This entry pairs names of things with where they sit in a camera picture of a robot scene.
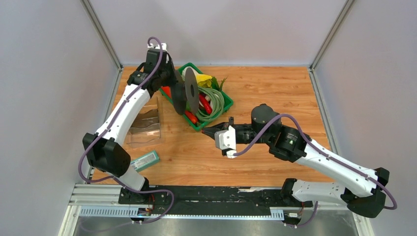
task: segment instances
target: label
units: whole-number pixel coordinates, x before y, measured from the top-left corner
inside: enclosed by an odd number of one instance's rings
[[[132,161],[130,163],[130,165],[137,171],[138,169],[140,169],[141,167],[143,167],[147,163],[152,162],[154,160],[156,160],[155,153],[151,152],[151,153],[148,153],[148,154]]]
[[[288,143],[293,145],[296,143],[297,141],[297,136],[295,136],[294,134],[287,134],[287,139],[289,139]]]

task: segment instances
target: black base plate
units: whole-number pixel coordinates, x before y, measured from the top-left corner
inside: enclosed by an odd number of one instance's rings
[[[250,187],[210,187],[210,186],[150,186],[147,190],[169,189],[174,193],[174,205],[169,214],[186,215],[270,215],[270,207],[301,207],[301,202],[282,199],[280,189],[263,189],[251,192],[240,191]],[[156,193],[155,208],[152,213],[161,214],[171,203],[171,196]],[[119,204],[149,204],[149,195],[132,193],[121,189]],[[305,202],[304,207],[313,207]]]

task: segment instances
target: red pepper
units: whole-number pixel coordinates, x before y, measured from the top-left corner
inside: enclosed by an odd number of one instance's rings
[[[161,87],[162,91],[168,95],[169,98],[171,98],[171,89],[169,86]]]
[[[207,102],[206,100],[206,96],[202,95],[201,93],[199,94],[199,98],[200,98],[200,102],[202,103],[202,105],[204,106],[204,109],[206,110],[207,114],[211,114],[211,112],[213,111],[211,109],[210,103]]]
[[[190,119],[190,121],[193,123],[193,124],[196,124],[197,122],[198,122],[198,119],[197,119],[197,117],[195,116],[195,115],[193,115],[191,112],[189,112],[189,111],[185,111],[185,115]]]

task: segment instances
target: black disc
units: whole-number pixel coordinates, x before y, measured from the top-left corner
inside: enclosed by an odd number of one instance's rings
[[[191,113],[196,114],[199,108],[198,86],[197,79],[191,68],[185,71],[185,95],[187,97],[188,105]]]
[[[175,71],[175,77],[177,78],[177,83],[170,87],[172,103],[175,111],[179,115],[184,115],[185,107],[187,106],[184,82],[182,80],[181,74],[177,70]]]

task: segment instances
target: yellow pepper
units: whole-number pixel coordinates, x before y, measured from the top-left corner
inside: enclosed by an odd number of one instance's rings
[[[211,79],[213,78],[211,75],[196,74],[195,76],[198,86],[211,88]]]

